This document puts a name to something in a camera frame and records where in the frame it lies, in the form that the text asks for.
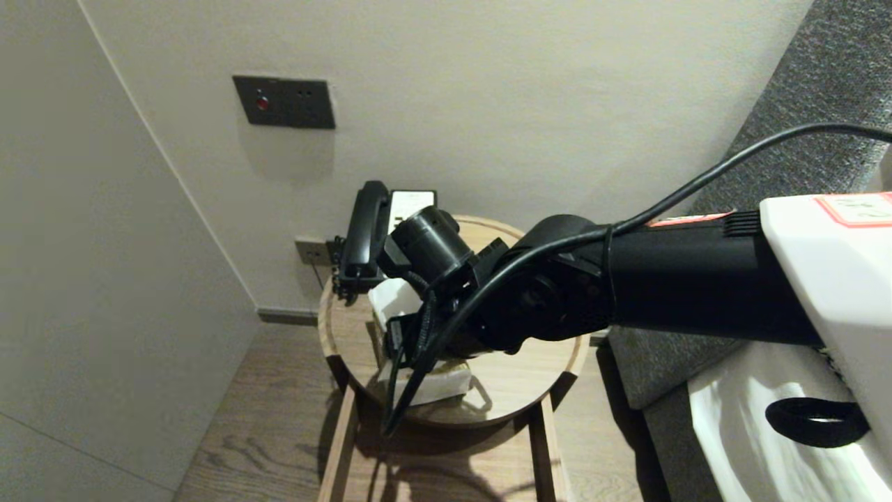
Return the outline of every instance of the black loop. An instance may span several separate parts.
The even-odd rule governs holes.
[[[765,419],[781,436],[816,448],[844,447],[871,429],[857,403],[791,397],[765,408]]]

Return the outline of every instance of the gray sofa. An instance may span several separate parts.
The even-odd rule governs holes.
[[[788,127],[850,121],[892,129],[892,2],[816,0],[729,153]],[[756,209],[766,197],[863,191],[886,146],[799,138],[705,188],[691,213]],[[722,500],[690,419],[687,380],[741,341],[614,328],[629,405],[644,413],[673,500]]]

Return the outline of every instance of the label sticker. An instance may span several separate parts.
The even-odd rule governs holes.
[[[683,223],[709,222],[710,220],[718,220],[724,216],[733,213],[713,213],[713,214],[697,214],[694,216],[675,216],[674,218],[666,218],[648,223],[649,227],[666,227],[669,225],[681,225]]]
[[[850,229],[892,227],[892,192],[818,196],[834,222]]]

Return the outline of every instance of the wall switch panel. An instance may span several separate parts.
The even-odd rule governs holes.
[[[328,83],[234,76],[235,90],[248,122],[299,129],[334,129]]]

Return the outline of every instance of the telephone handset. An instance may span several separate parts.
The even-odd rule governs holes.
[[[347,237],[334,238],[334,290],[349,302],[387,277],[378,269],[376,259],[387,235],[402,220],[436,205],[436,192],[394,190],[381,181],[366,181],[357,192]]]

